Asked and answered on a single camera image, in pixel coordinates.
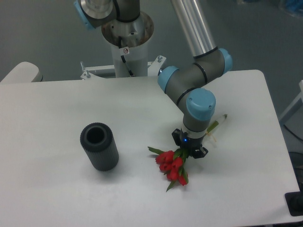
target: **black cable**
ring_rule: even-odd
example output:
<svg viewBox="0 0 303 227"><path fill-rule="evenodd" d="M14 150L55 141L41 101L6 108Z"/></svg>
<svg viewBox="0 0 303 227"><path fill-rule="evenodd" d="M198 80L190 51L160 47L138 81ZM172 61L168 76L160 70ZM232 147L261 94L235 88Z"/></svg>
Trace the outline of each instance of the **black cable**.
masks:
<svg viewBox="0 0 303 227"><path fill-rule="evenodd" d="M118 38L119 38L118 47L119 47L119 49L120 49L120 48L122 48L122 37L119 36ZM125 64L125 66L126 66L126 68L127 68L127 71L128 71L128 73L129 73L129 75L130 75L131 77L134 77L134 74L133 74L132 70L128 67L128 65L127 65L127 63L126 63L126 60L125 60L125 57L124 57L123 55L121 56L121 59L122 59L123 63Z"/></svg>
<svg viewBox="0 0 303 227"><path fill-rule="evenodd" d="M286 125L283 125L283 126L290 134L292 134L294 137L296 137L299 141L303 142L303 139L298 137L296 134L294 134Z"/></svg>

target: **black cylinder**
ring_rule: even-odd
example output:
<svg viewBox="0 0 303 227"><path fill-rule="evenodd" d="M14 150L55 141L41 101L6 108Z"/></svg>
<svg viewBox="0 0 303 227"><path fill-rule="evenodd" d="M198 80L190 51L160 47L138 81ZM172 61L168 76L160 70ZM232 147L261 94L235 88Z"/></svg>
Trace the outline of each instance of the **black cylinder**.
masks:
<svg viewBox="0 0 303 227"><path fill-rule="evenodd" d="M111 129L103 123L86 126L80 142L92 165L100 171L114 168L119 160L118 150Z"/></svg>

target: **white table surface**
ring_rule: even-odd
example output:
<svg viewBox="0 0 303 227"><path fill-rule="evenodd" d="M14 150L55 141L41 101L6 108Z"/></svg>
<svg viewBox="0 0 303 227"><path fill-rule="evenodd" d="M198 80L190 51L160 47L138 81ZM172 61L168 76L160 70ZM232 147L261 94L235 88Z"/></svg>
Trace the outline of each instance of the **white table surface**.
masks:
<svg viewBox="0 0 303 227"><path fill-rule="evenodd" d="M189 185L169 182L147 146L176 149L183 114L156 78L0 86L0 226L237 227L301 221L299 191L263 74L229 72L205 86L217 99L209 153L189 158ZM113 131L120 160L95 170L80 145L92 122Z"/></svg>

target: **silver metal tube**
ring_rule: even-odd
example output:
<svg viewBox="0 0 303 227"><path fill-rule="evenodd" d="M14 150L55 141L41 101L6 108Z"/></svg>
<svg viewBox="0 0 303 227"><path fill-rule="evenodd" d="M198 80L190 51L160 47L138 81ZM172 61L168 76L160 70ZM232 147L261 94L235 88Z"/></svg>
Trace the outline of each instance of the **silver metal tube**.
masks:
<svg viewBox="0 0 303 227"><path fill-rule="evenodd" d="M213 50L210 33L199 0L171 0L194 57Z"/></svg>

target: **black object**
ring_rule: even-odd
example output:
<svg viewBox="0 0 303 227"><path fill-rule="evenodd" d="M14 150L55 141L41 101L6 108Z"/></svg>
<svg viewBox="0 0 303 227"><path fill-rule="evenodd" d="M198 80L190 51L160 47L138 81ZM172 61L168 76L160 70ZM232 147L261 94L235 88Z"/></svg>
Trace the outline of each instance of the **black object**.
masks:
<svg viewBox="0 0 303 227"><path fill-rule="evenodd" d="M208 150L201 145L204 136L198 139L189 138L187 132L183 132L180 129L175 129L171 135L177 146L189 151L189 156L197 159L207 155Z"/></svg>
<svg viewBox="0 0 303 227"><path fill-rule="evenodd" d="M119 154L113 133L107 125L92 123L86 126L80 143L97 170L108 171L117 165Z"/></svg>
<svg viewBox="0 0 303 227"><path fill-rule="evenodd" d="M285 199L291 216L303 215L303 192L286 193Z"/></svg>

